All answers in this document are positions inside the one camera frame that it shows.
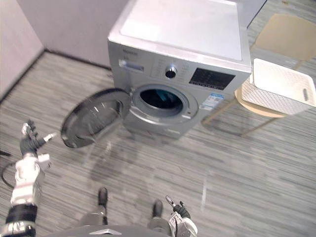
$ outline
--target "display screen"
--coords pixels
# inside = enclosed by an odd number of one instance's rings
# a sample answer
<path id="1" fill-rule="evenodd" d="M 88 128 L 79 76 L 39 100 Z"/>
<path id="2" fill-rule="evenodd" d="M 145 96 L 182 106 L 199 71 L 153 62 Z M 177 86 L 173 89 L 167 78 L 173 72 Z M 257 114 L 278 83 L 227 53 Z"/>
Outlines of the display screen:
<path id="1" fill-rule="evenodd" d="M 235 75 L 197 68 L 189 83 L 224 90 L 234 77 Z"/>

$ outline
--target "black shoe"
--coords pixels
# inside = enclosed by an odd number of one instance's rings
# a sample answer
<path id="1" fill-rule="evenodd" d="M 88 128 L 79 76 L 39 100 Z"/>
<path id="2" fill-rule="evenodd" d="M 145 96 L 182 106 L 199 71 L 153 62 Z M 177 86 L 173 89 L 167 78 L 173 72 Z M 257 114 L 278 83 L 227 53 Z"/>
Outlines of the black shoe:
<path id="1" fill-rule="evenodd" d="M 104 187 L 99 189 L 98 194 L 98 204 L 104 206 L 104 208 L 107 208 L 108 203 L 108 190 Z"/>
<path id="2" fill-rule="evenodd" d="M 162 209 L 163 209 L 162 201 L 157 199 L 153 206 L 153 217 L 161 217 Z"/>

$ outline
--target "wooden chair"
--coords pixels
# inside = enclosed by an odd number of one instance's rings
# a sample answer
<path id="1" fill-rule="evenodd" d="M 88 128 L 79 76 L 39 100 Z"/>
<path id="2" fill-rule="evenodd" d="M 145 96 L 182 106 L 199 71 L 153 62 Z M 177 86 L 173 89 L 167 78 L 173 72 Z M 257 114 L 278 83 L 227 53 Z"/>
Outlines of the wooden chair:
<path id="1" fill-rule="evenodd" d="M 260 47 L 298 60 L 293 68 L 316 56 L 316 24 L 297 16 L 275 14 L 265 25 L 250 51 Z"/>
<path id="2" fill-rule="evenodd" d="M 298 63 L 293 68 L 294 70 L 297 70 L 302 63 L 316 56 L 316 24 L 297 16 L 275 14 L 265 25 L 255 43 L 251 46 L 250 51 L 252 51 L 254 47 L 260 47 L 274 53 L 297 59 Z M 286 116 L 286 114 L 278 111 L 244 101 L 241 93 L 242 89 L 240 87 L 235 91 L 234 100 L 204 119 L 202 123 L 209 124 L 214 117 L 236 103 L 241 104 L 256 114 L 271 118 L 264 124 L 242 134 L 242 136 L 262 128 L 276 119 Z"/>

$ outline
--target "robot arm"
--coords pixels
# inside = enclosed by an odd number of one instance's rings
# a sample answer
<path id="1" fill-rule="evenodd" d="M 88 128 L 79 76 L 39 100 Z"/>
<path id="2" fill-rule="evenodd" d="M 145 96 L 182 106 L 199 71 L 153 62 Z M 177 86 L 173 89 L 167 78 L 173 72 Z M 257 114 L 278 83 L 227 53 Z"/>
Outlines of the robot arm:
<path id="1" fill-rule="evenodd" d="M 167 202 L 173 207 L 173 213 L 169 218 L 169 225 L 174 237 L 197 237 L 198 229 L 191 220 L 189 212 L 183 202 L 176 205 L 171 197 L 166 196 Z"/>
<path id="2" fill-rule="evenodd" d="M 50 167 L 49 154 L 38 156 L 37 150 L 55 134 L 37 138 L 32 121 L 23 124 L 20 149 L 23 158 L 16 162 L 16 185 L 12 191 L 11 208 L 0 237 L 35 236 L 37 206 L 45 170 Z"/>

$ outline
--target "chair backrest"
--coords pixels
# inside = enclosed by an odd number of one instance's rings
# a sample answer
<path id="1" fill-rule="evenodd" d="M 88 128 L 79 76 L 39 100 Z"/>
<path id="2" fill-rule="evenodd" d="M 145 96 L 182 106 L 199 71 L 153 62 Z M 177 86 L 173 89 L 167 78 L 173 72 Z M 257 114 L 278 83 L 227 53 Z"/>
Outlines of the chair backrest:
<path id="1" fill-rule="evenodd" d="M 265 25 L 254 45 L 308 61 L 316 56 L 316 24 L 297 16 L 275 14 Z"/>

